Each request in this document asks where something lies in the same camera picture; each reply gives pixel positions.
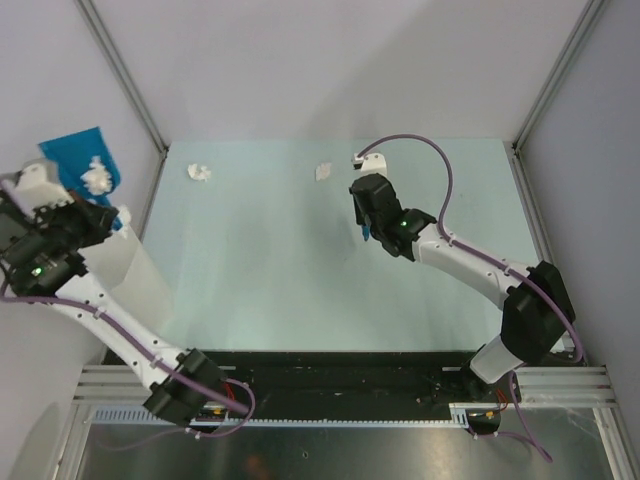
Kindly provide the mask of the blue plastic dustpan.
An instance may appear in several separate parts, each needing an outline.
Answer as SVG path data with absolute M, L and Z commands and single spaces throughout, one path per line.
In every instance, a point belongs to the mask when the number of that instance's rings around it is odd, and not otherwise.
M 120 186 L 121 174 L 99 127 L 46 140 L 38 147 L 46 159 L 57 164 L 60 182 L 76 202 L 83 207 L 112 207 L 109 196 Z M 81 180 L 93 156 L 99 156 L 112 175 L 113 189 L 109 194 L 93 196 Z

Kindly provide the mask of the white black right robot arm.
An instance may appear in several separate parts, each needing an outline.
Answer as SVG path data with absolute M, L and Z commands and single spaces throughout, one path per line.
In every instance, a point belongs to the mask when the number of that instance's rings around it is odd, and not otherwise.
M 349 192 L 357 225 L 388 254 L 452 276 L 501 311 L 497 336 L 461 369 L 461 388 L 469 399 L 486 400 L 506 374 L 539 363 L 572 332 L 575 311 L 553 264 L 510 264 L 457 240 L 435 217 L 402 207 L 391 182 L 379 173 L 356 179 Z

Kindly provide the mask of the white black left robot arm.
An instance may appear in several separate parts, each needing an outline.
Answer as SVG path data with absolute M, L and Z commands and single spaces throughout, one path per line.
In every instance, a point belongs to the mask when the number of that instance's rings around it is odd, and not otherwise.
M 116 216 L 113 207 L 81 201 L 39 207 L 28 217 L 3 192 L 2 301 L 40 304 L 89 330 L 131 368 L 149 392 L 145 408 L 162 420 L 187 427 L 209 402 L 245 413 L 213 361 L 152 333 L 90 271 L 81 250 L 105 242 Z

